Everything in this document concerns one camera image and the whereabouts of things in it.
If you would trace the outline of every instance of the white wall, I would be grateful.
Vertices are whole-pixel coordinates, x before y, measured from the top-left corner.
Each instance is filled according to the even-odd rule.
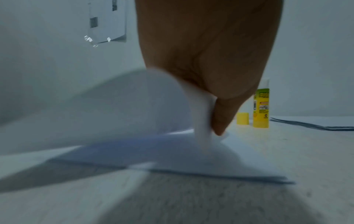
[[[85,42],[87,9],[86,0],[0,1],[0,124],[145,66],[133,1],[126,43]]]
[[[0,123],[144,67],[127,2],[127,42],[93,48],[83,40],[85,0],[0,1]],[[272,115],[354,115],[353,8],[351,0],[285,1],[264,74]]]

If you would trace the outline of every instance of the table surface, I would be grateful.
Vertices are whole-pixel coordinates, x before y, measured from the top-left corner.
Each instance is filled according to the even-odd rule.
[[[48,163],[68,149],[0,157],[0,223],[354,223],[354,132],[229,127],[296,185]]]

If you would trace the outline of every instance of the table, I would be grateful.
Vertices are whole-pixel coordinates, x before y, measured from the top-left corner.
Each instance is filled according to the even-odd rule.
[[[46,162],[70,149],[7,155],[0,157],[0,223],[354,223],[354,132],[280,123],[232,123],[228,131],[297,184]]]

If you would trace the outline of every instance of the human hand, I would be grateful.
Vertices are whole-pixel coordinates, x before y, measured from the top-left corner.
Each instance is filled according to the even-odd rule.
[[[222,135],[257,90],[281,0],[136,0],[147,67],[164,69],[217,97],[211,126]]]

